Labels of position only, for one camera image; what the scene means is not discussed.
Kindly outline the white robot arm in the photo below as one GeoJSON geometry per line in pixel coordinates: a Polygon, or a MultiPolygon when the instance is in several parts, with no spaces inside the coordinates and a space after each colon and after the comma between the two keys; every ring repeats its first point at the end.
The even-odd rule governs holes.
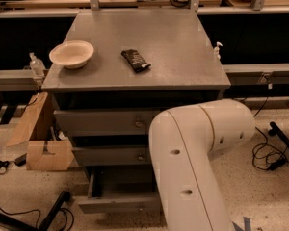
{"type": "Polygon", "coordinates": [[[252,112],[223,99],[167,109],[149,128],[149,151],[169,231],[235,231],[208,154],[254,134],[252,112]]]}

